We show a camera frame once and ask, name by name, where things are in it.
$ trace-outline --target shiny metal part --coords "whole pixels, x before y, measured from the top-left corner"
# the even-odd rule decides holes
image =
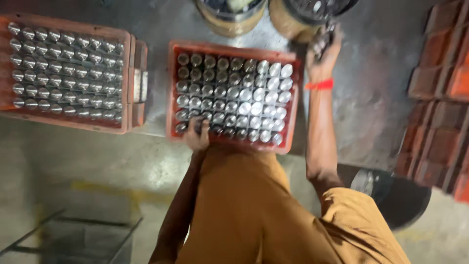
[[[191,57],[190,57],[190,63],[192,64],[192,66],[194,67],[198,67],[200,64],[202,64],[202,56],[200,54],[193,54]]]

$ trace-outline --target table surface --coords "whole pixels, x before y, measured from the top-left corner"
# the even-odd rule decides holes
[[[345,32],[334,69],[333,116],[339,162],[392,170],[414,102],[407,98],[422,51],[428,13],[444,0],[360,0],[338,20]],[[208,41],[234,47],[294,51],[273,27],[268,10],[248,34],[227,39],[210,31],[193,0],[3,1],[3,12],[25,12],[125,29],[148,45],[149,94],[145,125],[135,132],[165,136],[168,42]],[[304,155],[307,94],[298,108],[290,153]]]

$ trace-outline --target worker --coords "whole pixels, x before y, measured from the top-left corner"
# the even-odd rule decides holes
[[[341,35],[337,29],[320,63],[313,51],[306,57],[306,179],[322,216],[293,198],[274,153],[210,144],[208,121],[199,135],[196,117],[183,136],[193,151],[189,169],[150,264],[410,263],[373,199],[345,188],[337,174],[331,80]]]

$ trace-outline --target hand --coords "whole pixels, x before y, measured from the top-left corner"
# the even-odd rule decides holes
[[[343,33],[342,30],[340,30],[340,25],[337,24],[333,32],[333,42],[324,51],[320,62],[315,61],[316,53],[312,49],[308,50],[306,55],[306,68],[310,82],[317,84],[332,78],[332,70],[334,69],[335,61],[337,60],[340,47],[342,46],[342,39]]]
[[[184,142],[187,144],[187,146],[189,146],[190,149],[192,149],[194,153],[205,151],[210,144],[208,139],[208,120],[204,120],[202,122],[201,134],[199,135],[196,132],[196,125],[202,119],[203,118],[201,116],[191,118],[189,120],[189,127],[182,137]]]

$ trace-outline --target left hand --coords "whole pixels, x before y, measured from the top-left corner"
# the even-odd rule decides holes
[[[210,141],[208,139],[208,120],[202,122],[202,130],[200,135],[196,132],[196,124],[201,121],[203,118],[201,116],[193,117],[189,120],[189,127],[182,137],[187,146],[192,149],[194,153],[205,151]]]

